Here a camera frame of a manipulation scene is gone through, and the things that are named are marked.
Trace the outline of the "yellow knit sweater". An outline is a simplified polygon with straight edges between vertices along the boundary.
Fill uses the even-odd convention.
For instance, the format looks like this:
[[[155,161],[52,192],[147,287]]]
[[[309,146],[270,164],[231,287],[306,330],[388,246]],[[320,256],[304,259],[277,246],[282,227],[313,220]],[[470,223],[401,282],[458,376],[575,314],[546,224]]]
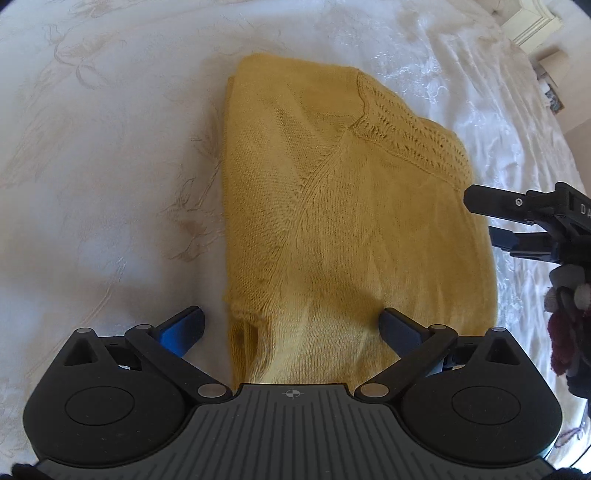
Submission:
[[[396,360],[388,307],[463,335],[496,323],[463,144],[363,71],[243,59],[221,174],[235,384],[362,384]]]

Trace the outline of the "right framed photo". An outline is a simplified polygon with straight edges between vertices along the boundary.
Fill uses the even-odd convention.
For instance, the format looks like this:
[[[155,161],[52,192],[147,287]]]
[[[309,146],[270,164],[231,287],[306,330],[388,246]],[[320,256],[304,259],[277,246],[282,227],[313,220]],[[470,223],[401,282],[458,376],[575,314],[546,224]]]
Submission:
[[[557,115],[564,109],[564,104],[561,101],[555,88],[548,82],[543,81],[542,84],[543,94],[546,97],[547,105],[554,115]]]

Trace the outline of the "cream tufted headboard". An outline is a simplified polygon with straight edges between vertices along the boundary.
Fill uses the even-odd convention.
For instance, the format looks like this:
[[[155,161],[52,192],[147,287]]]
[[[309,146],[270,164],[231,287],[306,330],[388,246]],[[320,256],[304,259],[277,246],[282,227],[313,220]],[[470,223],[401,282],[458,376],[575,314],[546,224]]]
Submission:
[[[544,1],[485,1],[483,6],[505,35],[526,53],[536,50],[563,26]]]

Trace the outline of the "white embroidered bedspread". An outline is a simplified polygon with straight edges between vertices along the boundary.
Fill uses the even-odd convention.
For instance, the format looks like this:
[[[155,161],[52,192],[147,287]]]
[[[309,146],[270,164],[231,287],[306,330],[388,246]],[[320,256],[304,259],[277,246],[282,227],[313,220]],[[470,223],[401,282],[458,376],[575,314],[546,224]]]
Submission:
[[[526,57],[472,1],[15,1],[1,15],[1,467],[70,333],[204,309],[229,382],[222,111],[264,52],[365,71],[453,130],[476,180],[581,185]]]

